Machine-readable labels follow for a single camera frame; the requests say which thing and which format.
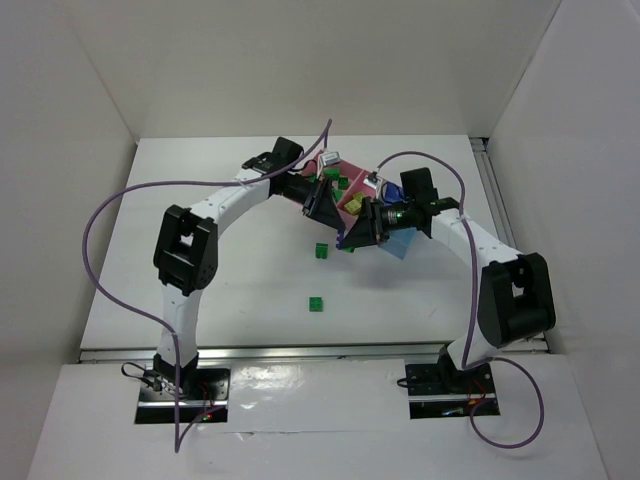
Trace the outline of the green lego front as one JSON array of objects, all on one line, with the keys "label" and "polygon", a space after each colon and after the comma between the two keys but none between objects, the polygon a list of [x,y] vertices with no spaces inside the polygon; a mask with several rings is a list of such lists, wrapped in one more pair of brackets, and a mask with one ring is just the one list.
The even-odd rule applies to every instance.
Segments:
[{"label": "green lego front", "polygon": [[324,300],[322,297],[310,297],[308,300],[308,309],[310,312],[319,313],[324,310]]}]

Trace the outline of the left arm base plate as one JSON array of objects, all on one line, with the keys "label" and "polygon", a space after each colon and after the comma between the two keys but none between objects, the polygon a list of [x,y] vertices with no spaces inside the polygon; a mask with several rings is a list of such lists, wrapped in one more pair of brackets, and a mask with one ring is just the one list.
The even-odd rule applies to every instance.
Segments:
[{"label": "left arm base plate", "polygon": [[[201,423],[226,423],[231,370],[199,368],[195,379],[180,394],[180,423],[189,424],[199,415]],[[173,386],[150,370],[143,374],[134,422],[138,425],[174,422]]]}]

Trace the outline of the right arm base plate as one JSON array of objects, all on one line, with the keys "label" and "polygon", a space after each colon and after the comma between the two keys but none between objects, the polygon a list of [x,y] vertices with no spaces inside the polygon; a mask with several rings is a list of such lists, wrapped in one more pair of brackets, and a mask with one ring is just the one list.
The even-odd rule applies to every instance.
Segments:
[{"label": "right arm base plate", "polygon": [[408,394],[411,419],[499,416],[496,388],[488,365],[445,377],[438,365],[406,364],[397,381]]}]

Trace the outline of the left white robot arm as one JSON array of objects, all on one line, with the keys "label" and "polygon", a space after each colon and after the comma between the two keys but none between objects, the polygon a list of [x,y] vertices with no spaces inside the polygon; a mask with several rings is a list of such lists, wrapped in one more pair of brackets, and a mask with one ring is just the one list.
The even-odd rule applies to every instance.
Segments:
[{"label": "left white robot arm", "polygon": [[251,208],[273,195],[302,207],[307,218],[338,232],[345,224],[326,180],[309,181],[290,168],[303,148],[280,137],[273,149],[246,161],[229,186],[188,208],[169,207],[163,216],[153,264],[163,292],[162,333],[153,369],[180,390],[193,381],[198,365],[196,329],[202,291],[218,269],[218,241]]}]

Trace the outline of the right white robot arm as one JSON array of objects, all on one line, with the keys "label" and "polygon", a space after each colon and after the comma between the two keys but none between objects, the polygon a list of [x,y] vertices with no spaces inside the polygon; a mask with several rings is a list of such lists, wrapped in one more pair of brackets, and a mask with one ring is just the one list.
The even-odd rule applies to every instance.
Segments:
[{"label": "right white robot arm", "polygon": [[546,260],[502,243],[473,221],[458,200],[439,195],[428,168],[405,171],[390,199],[388,182],[360,171],[338,203],[350,215],[341,250],[381,246],[393,233],[414,229],[454,253],[471,270],[471,324],[443,347],[437,366],[453,384],[476,373],[498,351],[556,323]]}]

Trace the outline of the purple lego brick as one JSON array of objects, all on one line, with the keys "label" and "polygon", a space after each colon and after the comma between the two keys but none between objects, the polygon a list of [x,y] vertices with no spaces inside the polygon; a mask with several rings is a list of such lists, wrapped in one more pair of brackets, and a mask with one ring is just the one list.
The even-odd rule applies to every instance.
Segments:
[{"label": "purple lego brick", "polygon": [[339,233],[339,235],[336,237],[336,244],[335,244],[335,247],[338,250],[344,250],[345,249],[343,241],[344,241],[344,236],[342,235],[342,233]]}]

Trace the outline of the yellow lego front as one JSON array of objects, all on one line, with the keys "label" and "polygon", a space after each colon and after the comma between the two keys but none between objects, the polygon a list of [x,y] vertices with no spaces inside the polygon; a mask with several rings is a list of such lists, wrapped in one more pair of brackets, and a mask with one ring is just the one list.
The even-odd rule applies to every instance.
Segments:
[{"label": "yellow lego front", "polygon": [[344,204],[343,209],[353,216],[358,216],[362,209],[362,202],[358,202],[356,200],[351,200]]}]

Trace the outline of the small green lego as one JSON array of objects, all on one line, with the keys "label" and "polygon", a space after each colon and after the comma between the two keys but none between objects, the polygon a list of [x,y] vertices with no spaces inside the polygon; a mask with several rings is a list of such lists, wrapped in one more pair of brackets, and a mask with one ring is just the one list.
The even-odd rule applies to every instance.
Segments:
[{"label": "small green lego", "polygon": [[347,190],[349,188],[349,179],[347,177],[340,176],[337,181],[337,188],[339,190]]}]

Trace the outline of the green square lego brick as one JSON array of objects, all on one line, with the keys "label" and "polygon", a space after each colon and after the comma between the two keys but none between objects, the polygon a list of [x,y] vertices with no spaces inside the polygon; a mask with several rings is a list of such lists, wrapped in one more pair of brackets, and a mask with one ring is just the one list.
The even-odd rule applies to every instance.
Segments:
[{"label": "green square lego brick", "polygon": [[317,243],[315,245],[315,257],[317,259],[328,258],[329,245],[327,243]]}]

